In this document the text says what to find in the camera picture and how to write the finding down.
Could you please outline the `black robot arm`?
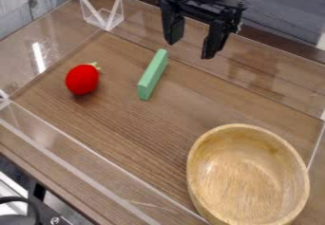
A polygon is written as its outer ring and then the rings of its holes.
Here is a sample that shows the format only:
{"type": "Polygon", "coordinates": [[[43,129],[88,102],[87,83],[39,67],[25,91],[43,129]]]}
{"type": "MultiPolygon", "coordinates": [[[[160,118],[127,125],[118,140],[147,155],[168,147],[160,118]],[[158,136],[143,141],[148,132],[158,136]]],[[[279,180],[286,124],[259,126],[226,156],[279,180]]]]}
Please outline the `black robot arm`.
{"type": "Polygon", "coordinates": [[[159,0],[163,39],[172,46],[184,36],[186,18],[207,24],[202,59],[211,59],[225,47],[231,33],[238,34],[246,6],[239,0],[159,0]]]}

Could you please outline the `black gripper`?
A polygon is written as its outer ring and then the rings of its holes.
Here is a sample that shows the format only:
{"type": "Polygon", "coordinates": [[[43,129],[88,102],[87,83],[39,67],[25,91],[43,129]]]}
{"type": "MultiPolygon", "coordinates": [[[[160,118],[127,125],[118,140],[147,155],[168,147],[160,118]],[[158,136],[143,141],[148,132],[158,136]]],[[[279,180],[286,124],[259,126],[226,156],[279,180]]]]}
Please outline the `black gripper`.
{"type": "Polygon", "coordinates": [[[241,0],[168,1],[160,1],[160,9],[163,38],[170,45],[174,45],[183,38],[186,22],[179,7],[174,3],[183,7],[187,16],[195,20],[209,23],[217,18],[210,23],[209,34],[202,48],[202,59],[211,59],[215,53],[222,50],[230,31],[238,33],[241,30],[241,17],[247,9],[245,3],[241,0]]]}

